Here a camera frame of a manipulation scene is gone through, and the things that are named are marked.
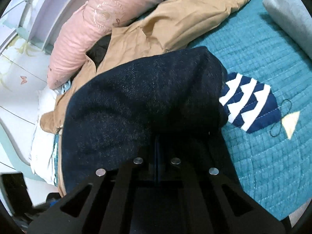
metal screw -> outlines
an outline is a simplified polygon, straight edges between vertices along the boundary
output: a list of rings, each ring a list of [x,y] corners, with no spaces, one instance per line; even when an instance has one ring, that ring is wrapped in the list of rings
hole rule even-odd
[[[142,164],[143,163],[143,158],[135,158],[135,159],[133,159],[133,162],[135,164]]]
[[[209,173],[211,175],[218,175],[219,174],[219,170],[217,168],[210,168],[209,169]]]
[[[171,159],[171,163],[178,165],[178,164],[181,164],[181,160],[179,158],[173,158]]]
[[[106,173],[106,170],[105,169],[97,169],[96,170],[96,175],[101,177],[101,176],[104,176]]]

quilted fabric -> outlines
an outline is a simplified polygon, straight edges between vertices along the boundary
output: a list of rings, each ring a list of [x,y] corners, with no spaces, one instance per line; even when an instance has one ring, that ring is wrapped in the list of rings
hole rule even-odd
[[[300,111],[289,140],[271,126],[246,133],[227,123],[223,136],[245,192],[279,220],[312,197],[312,61],[271,19],[263,0],[251,0],[216,30],[189,47],[206,46],[229,73],[238,72],[271,86],[284,116]]]
[[[228,114],[228,122],[253,133],[281,120],[271,87],[251,77],[228,74],[219,102]]]

butterfly print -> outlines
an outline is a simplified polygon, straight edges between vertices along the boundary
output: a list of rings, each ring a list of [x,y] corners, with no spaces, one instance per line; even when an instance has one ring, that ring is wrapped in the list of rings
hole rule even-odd
[[[22,82],[21,82],[21,85],[24,84],[24,83],[27,83],[27,76],[21,76],[21,79],[22,79]]]

dark denim fabric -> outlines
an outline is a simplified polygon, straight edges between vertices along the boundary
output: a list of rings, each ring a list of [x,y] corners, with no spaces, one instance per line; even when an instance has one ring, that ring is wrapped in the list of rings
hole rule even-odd
[[[220,135],[227,116],[218,99],[226,78],[206,47],[141,58],[96,76],[68,104],[62,139],[66,191],[98,168],[112,170],[135,158],[155,134],[180,134],[187,141],[218,134],[215,152],[225,148],[220,162],[226,157],[237,177]]]

yellow triangle patch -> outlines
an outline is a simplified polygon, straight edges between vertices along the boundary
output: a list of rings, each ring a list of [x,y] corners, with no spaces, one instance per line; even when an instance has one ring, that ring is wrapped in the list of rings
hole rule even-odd
[[[285,128],[288,139],[290,140],[294,130],[296,129],[296,125],[299,119],[300,112],[287,114],[282,119],[282,125]]]

